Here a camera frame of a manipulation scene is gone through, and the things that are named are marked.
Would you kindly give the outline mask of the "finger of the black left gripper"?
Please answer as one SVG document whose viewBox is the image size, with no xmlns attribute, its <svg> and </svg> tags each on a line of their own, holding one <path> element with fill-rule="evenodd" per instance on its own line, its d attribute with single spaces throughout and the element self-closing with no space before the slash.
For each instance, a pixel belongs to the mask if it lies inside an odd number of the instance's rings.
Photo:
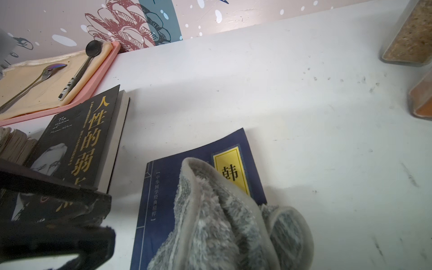
<svg viewBox="0 0 432 270">
<path fill-rule="evenodd" d="M 111 196 L 1 160 L 1 222 L 98 226 Z"/>
<path fill-rule="evenodd" d="M 115 238 L 110 227 L 2 222 L 1 263 L 76 254 L 60 269 L 95 270 L 113 256 Z"/>
</svg>

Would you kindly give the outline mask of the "Treehouse colourful paperback book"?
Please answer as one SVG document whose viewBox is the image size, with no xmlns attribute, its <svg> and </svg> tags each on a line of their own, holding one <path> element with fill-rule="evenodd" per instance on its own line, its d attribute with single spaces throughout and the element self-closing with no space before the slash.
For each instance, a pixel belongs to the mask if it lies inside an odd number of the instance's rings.
<svg viewBox="0 0 432 270">
<path fill-rule="evenodd" d="M 37 142 L 18 129 L 1 127 L 1 159 L 23 165 Z"/>
</svg>

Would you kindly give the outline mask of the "black portrait cover book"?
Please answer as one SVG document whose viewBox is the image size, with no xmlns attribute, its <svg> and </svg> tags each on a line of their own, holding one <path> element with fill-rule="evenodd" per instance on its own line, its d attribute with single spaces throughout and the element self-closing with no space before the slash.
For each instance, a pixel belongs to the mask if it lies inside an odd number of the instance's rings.
<svg viewBox="0 0 432 270">
<path fill-rule="evenodd" d="M 107 193 L 128 106 L 128 93 L 117 85 L 55 115 L 24 166 Z"/>
</svg>

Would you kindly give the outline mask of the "grey striped cloth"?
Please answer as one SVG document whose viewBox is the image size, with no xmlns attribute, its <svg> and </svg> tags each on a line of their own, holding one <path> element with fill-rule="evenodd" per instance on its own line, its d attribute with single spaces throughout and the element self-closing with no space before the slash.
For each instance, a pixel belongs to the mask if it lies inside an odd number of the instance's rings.
<svg viewBox="0 0 432 270">
<path fill-rule="evenodd" d="M 293 207 L 258 205 L 208 163 L 186 158 L 173 231 L 150 270 L 308 270 L 311 230 Z"/>
</svg>

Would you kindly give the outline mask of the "blue book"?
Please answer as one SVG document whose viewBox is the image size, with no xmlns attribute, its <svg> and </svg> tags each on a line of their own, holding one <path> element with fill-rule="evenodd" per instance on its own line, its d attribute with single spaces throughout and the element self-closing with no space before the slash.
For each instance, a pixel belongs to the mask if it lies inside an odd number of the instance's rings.
<svg viewBox="0 0 432 270">
<path fill-rule="evenodd" d="M 174 201 L 181 164 L 190 157 L 213 166 L 258 205 L 267 203 L 243 128 L 202 147 L 153 160 L 146 165 L 131 269 L 147 269 L 152 257 L 173 231 Z"/>
</svg>

